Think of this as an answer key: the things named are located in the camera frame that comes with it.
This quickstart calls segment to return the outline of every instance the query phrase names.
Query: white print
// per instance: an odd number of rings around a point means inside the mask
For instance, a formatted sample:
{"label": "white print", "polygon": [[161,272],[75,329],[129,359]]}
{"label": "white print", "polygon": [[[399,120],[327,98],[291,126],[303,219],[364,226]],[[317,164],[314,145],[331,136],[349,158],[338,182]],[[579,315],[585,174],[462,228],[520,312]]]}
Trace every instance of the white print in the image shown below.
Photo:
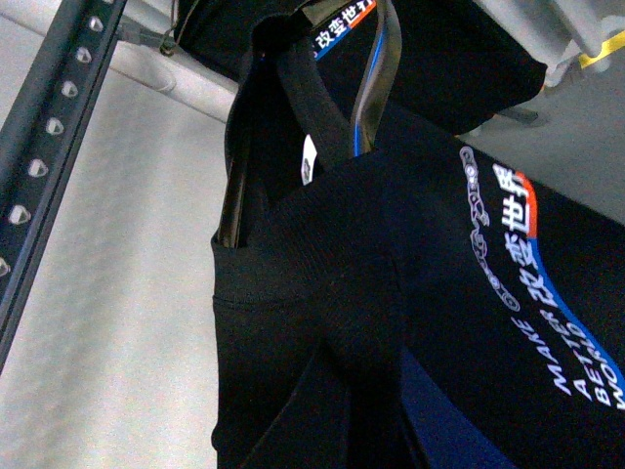
{"label": "white print", "polygon": [[512,260],[523,267],[532,266],[534,269],[538,270],[531,244],[520,239],[517,234],[505,233],[505,237],[506,249],[510,252]]}
{"label": "white print", "polygon": [[566,378],[563,376],[563,369],[555,364],[549,364],[547,368],[556,376],[554,378],[554,384],[558,386],[561,391],[571,396],[570,389],[564,386],[566,384]]}
{"label": "white print", "polygon": [[504,212],[501,218],[502,225],[511,232],[529,233],[529,204],[521,205],[512,194],[504,198]]}
{"label": "white print", "polygon": [[467,176],[467,200],[471,208],[471,222],[475,227],[470,235],[471,247],[478,259],[479,266],[486,274],[486,278],[488,278],[488,282],[495,290],[495,293],[497,293],[497,296],[499,296],[504,305],[510,310],[517,312],[521,309],[521,304],[501,281],[499,281],[499,278],[490,270],[486,262],[488,246],[486,245],[483,234],[480,232],[480,227],[489,226],[490,217],[484,208],[484,203],[479,193],[479,170],[473,154],[473,149],[471,147],[462,147],[460,149],[460,159],[462,160],[462,165],[465,170],[465,176]]}
{"label": "white print", "polygon": [[545,286],[545,279],[543,276],[539,275],[538,277],[535,277],[524,268],[520,268],[519,272],[521,273],[519,280],[522,284],[527,286],[527,291],[534,301],[540,300],[545,305],[553,306],[554,308],[558,307],[558,304],[554,301],[553,293]]}
{"label": "white print", "polygon": [[512,169],[504,168],[498,164],[493,164],[492,169],[499,181],[499,188],[509,193],[515,193],[517,196],[527,197],[527,189],[523,187],[522,179],[515,174]]}
{"label": "white print", "polygon": [[587,400],[589,400],[590,402],[593,401],[593,397],[590,395],[588,389],[586,388],[586,380],[576,379],[575,381],[573,381],[573,386],[575,386],[575,389],[582,393]]}
{"label": "white print", "polygon": [[355,6],[348,7],[343,11],[343,20],[347,21],[349,24],[352,24],[357,16],[358,10]]}
{"label": "white print", "polygon": [[372,3],[373,3],[373,0],[366,0],[366,2],[358,2],[358,7],[360,8],[362,12],[364,12]]}
{"label": "white print", "polygon": [[[611,406],[611,400],[606,387],[609,386],[612,397],[616,403],[616,408],[625,410],[625,401],[623,401],[623,390],[618,385],[618,377],[607,360],[602,357],[598,347],[586,336],[584,331],[572,322],[568,322],[566,326],[554,317],[549,311],[540,310],[541,316],[549,323],[549,325],[561,336],[562,340],[571,349],[572,353],[578,359],[584,368],[586,376],[591,383],[594,383],[595,397],[598,402],[603,405]],[[576,340],[570,340],[571,335],[576,336]],[[588,357],[581,355],[579,351],[586,349]],[[585,379],[576,379],[573,381],[575,389],[579,391],[586,399],[593,401],[591,393],[588,391],[588,384]]]}
{"label": "white print", "polygon": [[542,355],[543,357],[547,358],[548,360],[550,360],[551,362],[555,363],[555,364],[548,364],[547,365],[547,369],[549,369],[549,371],[556,376],[554,378],[554,384],[564,393],[568,394],[569,396],[571,396],[571,392],[570,389],[568,389],[565,385],[566,385],[566,378],[564,378],[563,376],[563,369],[560,366],[560,363],[558,362],[558,360],[556,360],[554,358],[554,356],[551,353],[551,350],[549,349],[549,347],[545,344],[545,342],[540,338],[540,336],[538,335],[538,332],[536,332],[534,330],[534,328],[531,326],[531,324],[529,322],[527,322],[526,320],[518,320],[516,318],[510,318],[512,320],[512,322],[514,323],[514,325],[516,327],[519,328],[519,330],[525,334],[525,336],[530,340],[530,342],[534,343],[534,344],[539,344],[536,347],[536,351]]}
{"label": "white print", "polygon": [[325,49],[334,41],[334,38],[330,35],[328,31],[321,31],[314,40],[321,49]]}
{"label": "white print", "polygon": [[340,18],[335,18],[332,23],[328,25],[328,29],[330,29],[330,32],[336,37],[339,37],[341,34],[348,30],[343,23],[343,20],[341,20]]}

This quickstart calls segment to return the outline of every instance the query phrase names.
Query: yellow tag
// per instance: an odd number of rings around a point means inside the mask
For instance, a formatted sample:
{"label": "yellow tag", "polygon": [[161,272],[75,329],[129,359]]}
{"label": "yellow tag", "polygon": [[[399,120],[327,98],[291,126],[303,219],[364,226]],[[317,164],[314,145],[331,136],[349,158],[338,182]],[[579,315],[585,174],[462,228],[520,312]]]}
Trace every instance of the yellow tag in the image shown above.
{"label": "yellow tag", "polygon": [[625,47],[625,31],[616,34],[614,37],[606,40],[602,46],[602,52],[596,57],[588,57],[586,54],[579,56],[579,63],[582,68],[586,68],[601,59],[609,56],[613,52],[618,51],[620,48]]}

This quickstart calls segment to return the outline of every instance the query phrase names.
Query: dark blue fabric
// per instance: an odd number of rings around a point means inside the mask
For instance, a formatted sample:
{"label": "dark blue fabric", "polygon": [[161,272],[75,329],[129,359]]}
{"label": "dark blue fabric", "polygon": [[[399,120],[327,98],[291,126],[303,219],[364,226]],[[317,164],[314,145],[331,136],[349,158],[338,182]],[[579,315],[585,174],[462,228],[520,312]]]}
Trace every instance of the dark blue fabric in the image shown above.
{"label": "dark blue fabric", "polygon": [[401,357],[401,399],[432,469],[516,469],[449,401],[407,349]]}

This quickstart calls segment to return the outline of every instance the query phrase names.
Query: black metal bar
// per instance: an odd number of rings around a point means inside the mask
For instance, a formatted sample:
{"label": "black metal bar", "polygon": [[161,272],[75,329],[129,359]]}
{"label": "black metal bar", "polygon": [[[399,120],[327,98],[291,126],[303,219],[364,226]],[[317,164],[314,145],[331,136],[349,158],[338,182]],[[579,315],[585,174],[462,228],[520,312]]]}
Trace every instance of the black metal bar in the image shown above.
{"label": "black metal bar", "polygon": [[125,4],[62,1],[0,131],[0,373],[108,70]]}

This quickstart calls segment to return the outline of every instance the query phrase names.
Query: red stripe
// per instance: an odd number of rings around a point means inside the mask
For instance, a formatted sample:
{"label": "red stripe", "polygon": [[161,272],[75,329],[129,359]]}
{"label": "red stripe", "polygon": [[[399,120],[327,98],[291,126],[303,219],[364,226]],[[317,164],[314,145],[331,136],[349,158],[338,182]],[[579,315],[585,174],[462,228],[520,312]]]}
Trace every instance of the red stripe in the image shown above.
{"label": "red stripe", "polygon": [[529,180],[523,173],[517,172],[517,176],[523,181],[523,187],[527,191],[527,203],[529,204],[529,233],[527,237],[538,237],[538,199],[536,198],[536,192],[534,186],[531,185]]}
{"label": "red stripe", "polygon": [[369,15],[369,14],[373,11],[373,9],[375,8],[375,6],[376,6],[376,3],[375,3],[375,2],[373,2],[371,5],[369,5],[369,6],[366,8],[366,10],[365,10],[364,12],[362,12],[360,15],[358,15],[357,17],[355,17],[354,22],[353,22],[352,24],[350,24],[350,28],[351,28],[351,29],[354,29],[356,26],[358,26],[358,24],[359,24],[362,20],[364,20],[364,19],[367,17],[367,15]]}

